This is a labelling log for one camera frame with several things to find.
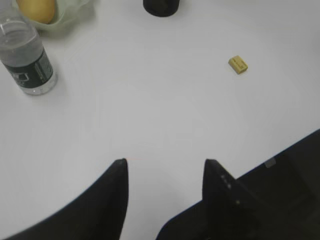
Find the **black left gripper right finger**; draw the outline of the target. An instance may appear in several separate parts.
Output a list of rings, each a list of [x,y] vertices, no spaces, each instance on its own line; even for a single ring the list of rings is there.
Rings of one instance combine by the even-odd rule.
[[[204,164],[202,200],[213,240],[318,240],[320,235],[254,196],[217,160]]]

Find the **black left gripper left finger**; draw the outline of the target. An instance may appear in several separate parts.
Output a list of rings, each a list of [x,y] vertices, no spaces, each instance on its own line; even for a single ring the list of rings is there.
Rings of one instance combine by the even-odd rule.
[[[81,195],[11,240],[118,240],[129,201],[128,162],[115,160]]]

